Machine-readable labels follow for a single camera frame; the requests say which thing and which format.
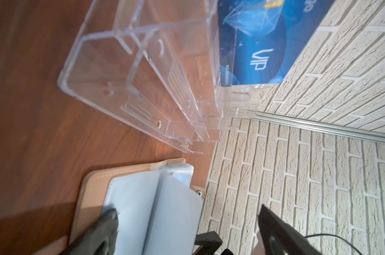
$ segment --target transparent plastic organizer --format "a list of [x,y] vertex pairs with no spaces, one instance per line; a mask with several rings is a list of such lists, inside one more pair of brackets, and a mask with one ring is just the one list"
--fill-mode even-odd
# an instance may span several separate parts
[[218,40],[216,0],[94,0],[58,84],[178,150],[201,153],[200,143],[218,141],[251,96],[251,86],[220,86]]

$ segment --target wood grain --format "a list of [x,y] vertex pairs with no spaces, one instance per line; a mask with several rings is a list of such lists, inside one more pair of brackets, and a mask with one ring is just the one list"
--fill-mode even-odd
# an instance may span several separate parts
[[182,154],[57,87],[90,2],[0,1],[0,254],[68,235],[92,170],[184,157],[205,186],[214,144]]

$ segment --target white brick wall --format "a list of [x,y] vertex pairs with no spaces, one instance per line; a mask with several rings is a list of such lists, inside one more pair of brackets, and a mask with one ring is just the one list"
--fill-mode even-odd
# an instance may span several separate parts
[[[333,233],[363,254],[385,254],[385,144],[239,121],[222,131],[199,227],[218,232],[218,253],[250,254],[265,204],[302,235]],[[323,254],[351,253],[331,237],[310,242]]]
[[251,110],[385,133],[385,0],[337,0]]

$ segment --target beige leather case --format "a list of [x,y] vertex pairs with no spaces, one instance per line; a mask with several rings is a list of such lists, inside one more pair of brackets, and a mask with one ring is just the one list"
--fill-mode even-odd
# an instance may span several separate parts
[[184,158],[164,160],[157,163],[121,166],[88,173],[82,181],[76,204],[69,243],[72,243],[100,217],[109,182],[117,176],[157,170],[162,166],[185,163]]

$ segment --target black tool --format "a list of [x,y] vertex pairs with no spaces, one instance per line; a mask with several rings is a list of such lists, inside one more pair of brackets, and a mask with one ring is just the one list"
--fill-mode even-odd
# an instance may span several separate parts
[[305,237],[265,205],[262,205],[259,213],[258,225],[267,255],[321,255]]
[[110,209],[60,255],[112,255],[118,225],[116,209]]
[[215,231],[199,234],[195,237],[195,245],[200,245],[200,247],[193,255],[213,255],[221,244],[222,240]]

